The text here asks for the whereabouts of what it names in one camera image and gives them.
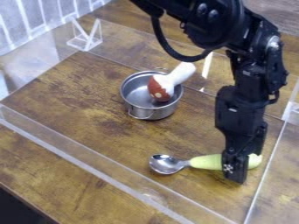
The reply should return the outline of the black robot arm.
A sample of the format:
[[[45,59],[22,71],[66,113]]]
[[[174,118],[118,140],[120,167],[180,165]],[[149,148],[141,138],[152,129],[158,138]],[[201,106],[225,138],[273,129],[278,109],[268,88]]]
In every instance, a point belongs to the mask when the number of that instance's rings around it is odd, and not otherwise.
[[[282,42],[276,26],[242,4],[242,0],[129,0],[150,17],[153,33],[165,52],[193,62],[224,47],[234,84],[216,95],[214,126],[225,137],[221,170],[225,179],[241,184],[248,174],[248,155],[258,155],[266,137],[265,106],[286,84]],[[160,26],[166,14],[180,21],[190,42],[202,49],[184,56],[169,46]]]

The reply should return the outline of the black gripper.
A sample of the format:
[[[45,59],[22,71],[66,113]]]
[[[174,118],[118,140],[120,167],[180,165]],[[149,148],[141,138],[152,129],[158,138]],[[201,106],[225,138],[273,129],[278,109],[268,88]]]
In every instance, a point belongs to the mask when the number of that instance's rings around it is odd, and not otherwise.
[[[242,184],[248,175],[248,155],[260,155],[266,139],[264,122],[268,96],[261,91],[222,87],[216,95],[214,126],[225,137],[221,153],[224,178]]]

